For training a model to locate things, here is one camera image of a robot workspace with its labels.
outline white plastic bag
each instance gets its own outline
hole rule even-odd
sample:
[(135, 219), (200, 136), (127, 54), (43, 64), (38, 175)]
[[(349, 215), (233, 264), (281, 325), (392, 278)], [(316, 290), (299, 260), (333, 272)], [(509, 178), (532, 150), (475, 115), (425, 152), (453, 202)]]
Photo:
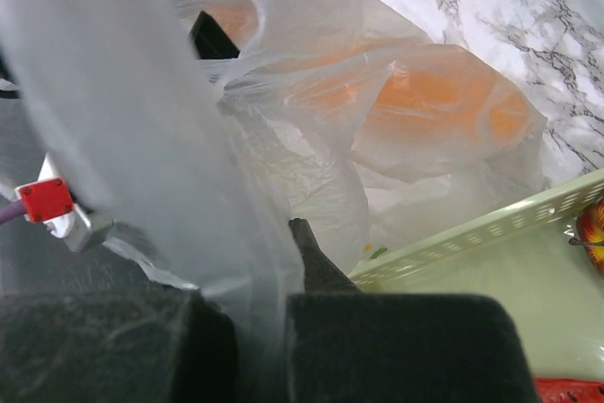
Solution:
[(0, 0), (0, 42), (78, 196), (140, 227), (168, 271), (220, 305), (238, 329), (243, 388), (270, 401), (303, 267), (288, 219), (225, 133), (170, 0)]
[(202, 69), (251, 164), (344, 271), (367, 243), (399, 247), (541, 189), (545, 119), (495, 70), (378, 0), (176, 5), (189, 22), (212, 15), (241, 49)]

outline metal sink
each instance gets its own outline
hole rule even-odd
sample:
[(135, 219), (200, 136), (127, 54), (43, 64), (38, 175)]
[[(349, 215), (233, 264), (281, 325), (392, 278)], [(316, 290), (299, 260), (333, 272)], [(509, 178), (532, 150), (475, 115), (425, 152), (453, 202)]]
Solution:
[[(19, 100), (0, 100), (0, 175), (34, 181), (44, 152)], [(0, 204), (6, 203), (0, 197)], [(0, 226), (0, 294), (153, 288), (135, 263), (99, 246), (71, 252), (44, 227), (15, 220)]]

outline marble countertop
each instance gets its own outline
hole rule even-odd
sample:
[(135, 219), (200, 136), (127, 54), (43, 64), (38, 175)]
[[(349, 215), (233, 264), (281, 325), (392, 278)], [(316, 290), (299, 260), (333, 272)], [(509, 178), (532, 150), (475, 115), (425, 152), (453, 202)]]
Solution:
[(604, 0), (382, 1), (521, 88), (548, 119), (549, 185), (604, 167)]

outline black object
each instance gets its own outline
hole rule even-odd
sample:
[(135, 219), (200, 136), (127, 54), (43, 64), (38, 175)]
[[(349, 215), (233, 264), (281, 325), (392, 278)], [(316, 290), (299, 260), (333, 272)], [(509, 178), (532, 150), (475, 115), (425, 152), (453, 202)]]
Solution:
[(198, 294), (0, 299), (0, 400), (229, 402), (230, 320)]
[(360, 293), (346, 274), (321, 251), (306, 219), (290, 221), (290, 230), (304, 261), (304, 287), (307, 293)]
[(197, 16), (189, 37), (202, 60), (236, 59), (239, 56), (235, 43), (205, 11)]
[(455, 295), (295, 295), (287, 314), (293, 403), (539, 401), (512, 320)]
[[(14, 78), (10, 74), (8, 70), (8, 66), (2, 57), (2, 53), (0, 53), (0, 79), (5, 79), (8, 82), (14, 82)], [(17, 99), (19, 97), (19, 92), (16, 90), (1, 90), (0, 89), (0, 99)]]

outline red plug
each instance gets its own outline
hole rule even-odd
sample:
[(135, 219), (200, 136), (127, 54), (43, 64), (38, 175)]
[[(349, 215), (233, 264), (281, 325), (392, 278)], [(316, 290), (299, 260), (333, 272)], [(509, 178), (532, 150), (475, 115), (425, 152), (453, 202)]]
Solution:
[(30, 222), (38, 224), (74, 210), (74, 200), (62, 178), (46, 179), (17, 189)]

